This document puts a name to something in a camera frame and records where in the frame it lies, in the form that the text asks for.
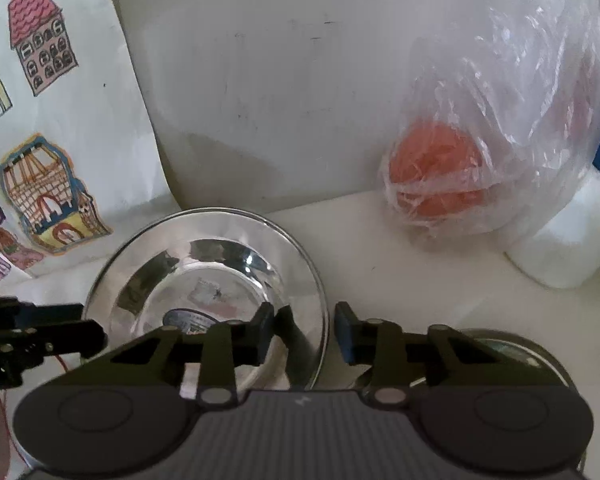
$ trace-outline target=silver metal plate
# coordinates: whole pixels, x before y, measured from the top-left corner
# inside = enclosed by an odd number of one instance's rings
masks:
[[[291,306],[305,341],[303,386],[317,379],[329,333],[324,292],[300,245],[260,216],[202,208],[165,218],[128,241],[97,277],[85,317],[109,336],[109,349],[163,325],[206,332],[215,322],[250,320],[263,301]],[[286,389],[286,347],[275,337],[265,363],[236,370],[239,391]],[[197,364],[187,365],[181,394],[195,396]]]

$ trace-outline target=white paper with drawings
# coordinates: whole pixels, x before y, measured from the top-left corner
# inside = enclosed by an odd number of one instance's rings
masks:
[[[0,286],[175,210],[111,0],[0,0]]]

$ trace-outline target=transparent plastic bag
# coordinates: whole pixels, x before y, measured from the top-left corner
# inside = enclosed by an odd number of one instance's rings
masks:
[[[600,142],[600,0],[483,3],[482,20],[413,45],[381,175],[429,237],[506,246],[567,203]]]

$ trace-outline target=white table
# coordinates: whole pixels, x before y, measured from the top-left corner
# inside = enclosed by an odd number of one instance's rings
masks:
[[[495,251],[426,252],[410,243],[374,192],[269,217],[308,251],[332,311],[337,301],[346,300],[363,319],[393,320],[411,332],[423,332],[433,323],[494,328],[547,348],[567,368],[593,410],[596,427],[586,473],[600,480],[600,270],[580,288],[550,290]],[[102,264],[91,262],[8,292],[39,303],[84,301]],[[42,382],[40,373],[28,372],[27,384]],[[58,373],[57,366],[52,373]],[[356,374],[332,340],[318,386],[342,388]],[[14,404],[10,402],[10,412]]]

